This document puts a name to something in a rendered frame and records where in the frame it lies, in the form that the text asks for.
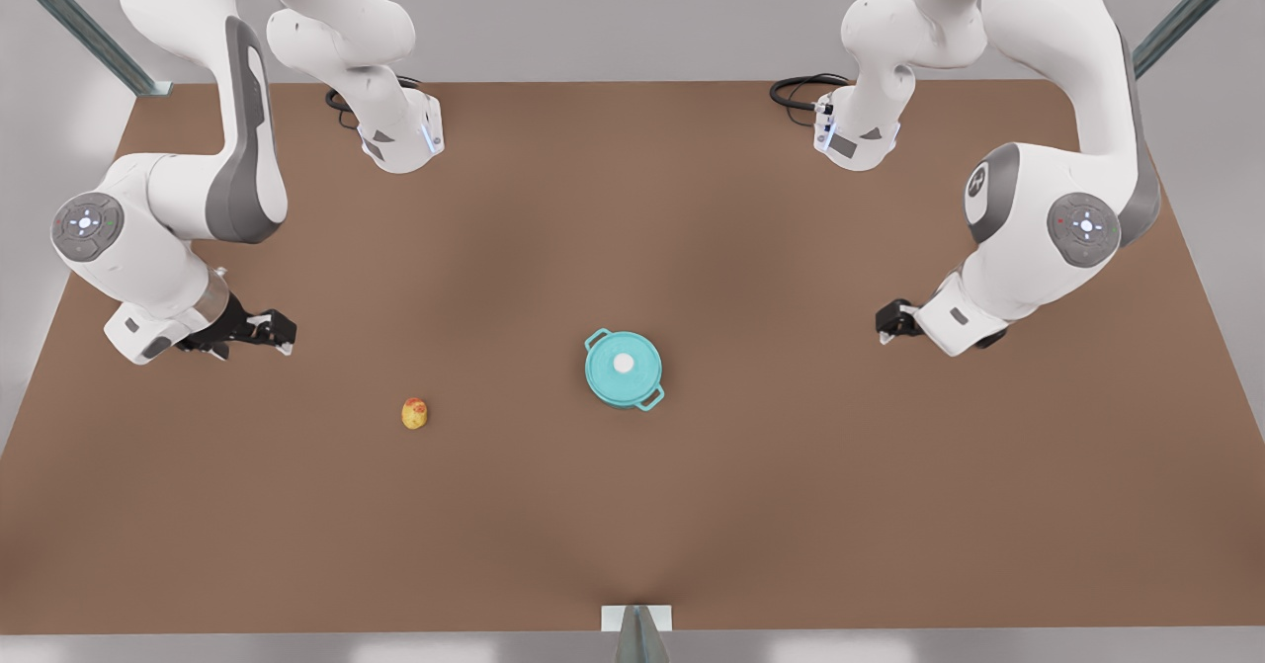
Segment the silver frame post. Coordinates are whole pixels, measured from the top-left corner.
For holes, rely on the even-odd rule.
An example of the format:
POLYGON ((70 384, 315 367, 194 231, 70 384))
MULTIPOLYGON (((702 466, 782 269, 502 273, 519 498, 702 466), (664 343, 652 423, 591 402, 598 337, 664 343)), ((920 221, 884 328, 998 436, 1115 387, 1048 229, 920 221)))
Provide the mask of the silver frame post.
POLYGON ((670 663, 662 639, 673 630, 669 605, 601 606, 601 630, 619 633, 614 663, 670 663))
POLYGON ((1176 40, 1180 40, 1194 25, 1214 9, 1222 0, 1182 0, 1160 22, 1147 37, 1133 49, 1135 78, 1142 78, 1163 58, 1176 40))
POLYGON ((173 85, 149 77, 135 59, 105 32, 75 0, 37 0, 52 16, 76 37, 105 68, 114 73, 138 97, 163 97, 173 85))

